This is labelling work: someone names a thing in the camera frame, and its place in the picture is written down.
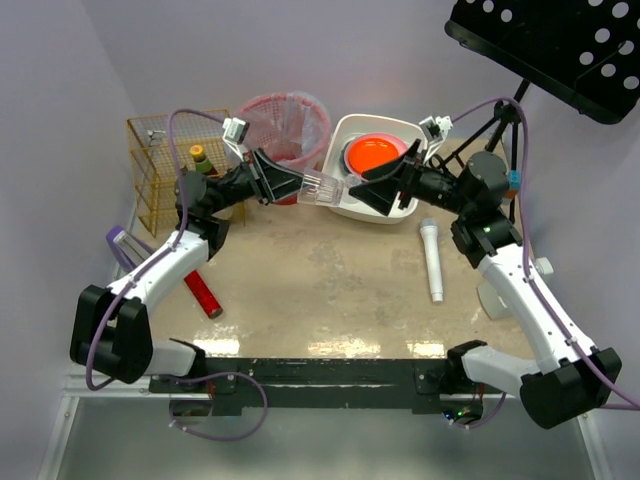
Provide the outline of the green yellow-capped sauce bottle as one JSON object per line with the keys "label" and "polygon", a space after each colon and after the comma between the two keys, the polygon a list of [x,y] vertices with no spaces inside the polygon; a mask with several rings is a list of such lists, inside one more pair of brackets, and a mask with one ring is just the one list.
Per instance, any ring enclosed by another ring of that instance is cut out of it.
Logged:
{"label": "green yellow-capped sauce bottle", "polygon": [[189,149],[189,154],[193,159],[195,169],[198,173],[205,176],[215,176],[218,174],[218,171],[207,156],[202,145],[192,145]]}

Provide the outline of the teal ornate plate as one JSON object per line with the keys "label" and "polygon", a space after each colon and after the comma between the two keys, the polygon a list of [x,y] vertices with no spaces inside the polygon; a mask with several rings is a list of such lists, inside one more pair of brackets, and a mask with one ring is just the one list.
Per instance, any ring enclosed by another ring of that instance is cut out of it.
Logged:
{"label": "teal ornate plate", "polygon": [[341,169],[341,172],[344,175],[352,174],[352,175],[358,176],[358,173],[351,167],[349,161],[347,160],[347,153],[352,143],[353,143],[353,139],[346,142],[345,145],[343,146],[340,153],[340,158],[339,158],[339,167]]}

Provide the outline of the clear glass bowl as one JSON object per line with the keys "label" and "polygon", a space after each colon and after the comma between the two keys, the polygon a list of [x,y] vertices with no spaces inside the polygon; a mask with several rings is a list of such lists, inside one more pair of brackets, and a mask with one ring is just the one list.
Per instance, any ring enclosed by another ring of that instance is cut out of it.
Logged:
{"label": "clear glass bowl", "polygon": [[338,207],[349,194],[349,189],[361,183],[361,178],[354,174],[348,174],[345,178],[339,179],[317,170],[307,170],[303,174],[297,202],[323,207]]}

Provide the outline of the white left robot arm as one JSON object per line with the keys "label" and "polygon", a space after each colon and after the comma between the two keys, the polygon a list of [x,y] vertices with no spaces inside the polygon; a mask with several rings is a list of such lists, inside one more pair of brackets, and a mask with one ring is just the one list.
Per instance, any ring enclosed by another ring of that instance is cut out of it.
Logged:
{"label": "white left robot arm", "polygon": [[90,285],[78,299],[70,345],[71,360],[85,368],[89,390],[98,391],[93,372],[106,381],[131,384],[145,375],[184,377],[198,350],[182,341],[153,340],[150,316],[186,276],[210,261],[223,247],[229,222],[217,212],[255,198],[263,205],[294,197],[304,176],[272,161],[261,149],[248,150],[248,122],[221,122],[222,140],[239,164],[219,178],[197,171],[177,173],[179,223],[148,259],[107,287]]}

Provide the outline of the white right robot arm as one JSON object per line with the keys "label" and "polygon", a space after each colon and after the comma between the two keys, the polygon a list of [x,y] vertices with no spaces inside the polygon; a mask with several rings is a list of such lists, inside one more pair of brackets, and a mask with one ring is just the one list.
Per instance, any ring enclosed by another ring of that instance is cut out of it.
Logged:
{"label": "white right robot arm", "polygon": [[448,351],[442,388],[494,387],[519,398],[544,429],[603,406],[621,359],[580,330],[535,269],[521,231],[502,209],[509,187],[504,161],[482,150],[454,176],[429,166],[435,149],[420,144],[415,140],[398,158],[364,172],[350,195],[381,215],[412,200],[456,214],[451,232],[458,251],[505,302],[534,353],[527,361],[483,341],[466,342]]}

